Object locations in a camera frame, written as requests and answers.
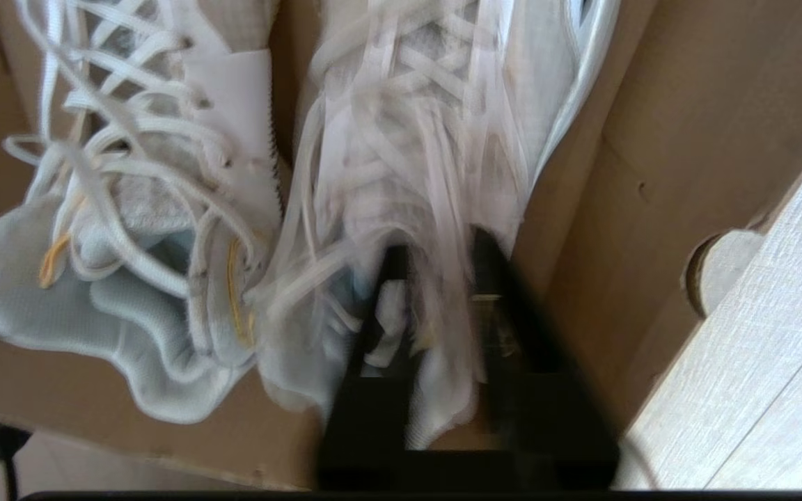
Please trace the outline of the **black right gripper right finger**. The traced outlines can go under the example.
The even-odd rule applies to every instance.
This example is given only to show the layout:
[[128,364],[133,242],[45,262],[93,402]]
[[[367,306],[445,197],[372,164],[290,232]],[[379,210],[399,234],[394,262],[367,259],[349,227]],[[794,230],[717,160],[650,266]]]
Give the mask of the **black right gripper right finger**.
[[488,422],[521,482],[611,482],[620,447],[569,346],[487,230],[474,234],[474,312]]

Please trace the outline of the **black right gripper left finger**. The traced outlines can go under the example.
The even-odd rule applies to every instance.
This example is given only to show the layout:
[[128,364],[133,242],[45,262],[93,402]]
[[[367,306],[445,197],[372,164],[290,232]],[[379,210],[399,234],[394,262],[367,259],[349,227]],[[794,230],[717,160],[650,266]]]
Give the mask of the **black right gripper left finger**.
[[[367,301],[365,319],[354,337],[343,380],[338,386],[324,435],[317,450],[320,489],[402,489],[407,460],[407,426],[411,396],[419,373],[414,347],[407,245],[388,247]],[[365,357],[384,337],[377,308],[388,282],[402,281],[398,350],[381,374],[365,375]]]

